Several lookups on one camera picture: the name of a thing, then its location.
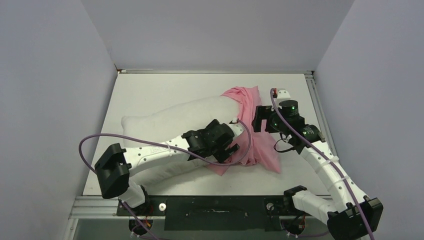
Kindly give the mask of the pink pillowcase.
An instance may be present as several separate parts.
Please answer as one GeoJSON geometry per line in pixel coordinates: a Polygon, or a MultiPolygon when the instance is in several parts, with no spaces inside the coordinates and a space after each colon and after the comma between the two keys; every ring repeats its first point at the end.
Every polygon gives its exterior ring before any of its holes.
{"type": "Polygon", "coordinates": [[[250,133],[250,135],[246,132],[242,133],[231,143],[231,146],[237,144],[239,150],[224,161],[225,166],[210,164],[208,167],[211,170],[221,176],[230,166],[251,167],[260,164],[268,171],[281,173],[280,158],[273,149],[276,140],[271,134],[265,132],[264,126],[260,132],[254,132],[252,126],[256,107],[262,105],[258,86],[232,87],[220,96],[207,97],[203,100],[210,110],[211,119],[217,119],[220,123],[229,123],[237,118],[245,123],[250,133]]]}

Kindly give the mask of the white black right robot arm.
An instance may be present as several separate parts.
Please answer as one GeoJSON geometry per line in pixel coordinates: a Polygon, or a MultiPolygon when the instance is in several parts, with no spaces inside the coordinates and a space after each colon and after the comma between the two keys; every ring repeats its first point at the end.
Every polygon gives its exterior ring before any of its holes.
{"type": "Polygon", "coordinates": [[[252,127],[254,132],[288,137],[292,150],[309,163],[331,196],[331,201],[325,200],[301,185],[285,190],[282,207],[287,213],[304,212],[315,217],[326,224],[335,240],[374,238],[383,204],[378,198],[370,198],[343,170],[320,130],[299,114],[296,100],[258,105],[252,127]]]}

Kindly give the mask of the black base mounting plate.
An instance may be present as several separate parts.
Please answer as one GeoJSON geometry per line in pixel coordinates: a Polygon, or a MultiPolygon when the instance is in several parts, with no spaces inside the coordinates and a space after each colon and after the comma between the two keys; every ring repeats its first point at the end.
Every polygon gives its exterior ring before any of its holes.
{"type": "Polygon", "coordinates": [[[279,231],[281,222],[293,226],[305,215],[283,195],[151,195],[134,212],[165,231],[279,231]]]}

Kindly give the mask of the white pillow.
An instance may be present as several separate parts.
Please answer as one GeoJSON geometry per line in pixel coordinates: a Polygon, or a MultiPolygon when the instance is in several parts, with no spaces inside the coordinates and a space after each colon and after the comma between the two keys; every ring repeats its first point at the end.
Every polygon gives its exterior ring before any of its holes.
{"type": "MultiPolygon", "coordinates": [[[[226,96],[215,96],[177,104],[148,116],[123,116],[121,126],[125,136],[161,143],[190,130],[203,129],[214,119],[230,123],[239,112],[238,102],[226,96]]],[[[133,180],[138,185],[150,187],[206,165],[200,159],[167,163],[139,172],[133,180]]]]}

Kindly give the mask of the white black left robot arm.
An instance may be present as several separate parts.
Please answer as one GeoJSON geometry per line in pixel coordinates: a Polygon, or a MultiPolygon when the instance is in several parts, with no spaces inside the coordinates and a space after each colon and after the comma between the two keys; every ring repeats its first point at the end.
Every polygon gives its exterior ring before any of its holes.
{"type": "Polygon", "coordinates": [[[239,145],[233,142],[245,130],[238,120],[220,123],[214,119],[203,129],[189,130],[161,143],[129,148],[123,148],[119,143],[111,144],[94,165],[101,196],[104,199],[118,198],[136,215],[143,215],[149,208],[148,195],[132,180],[134,175],[169,163],[208,157],[222,165],[239,150],[239,145]]]}

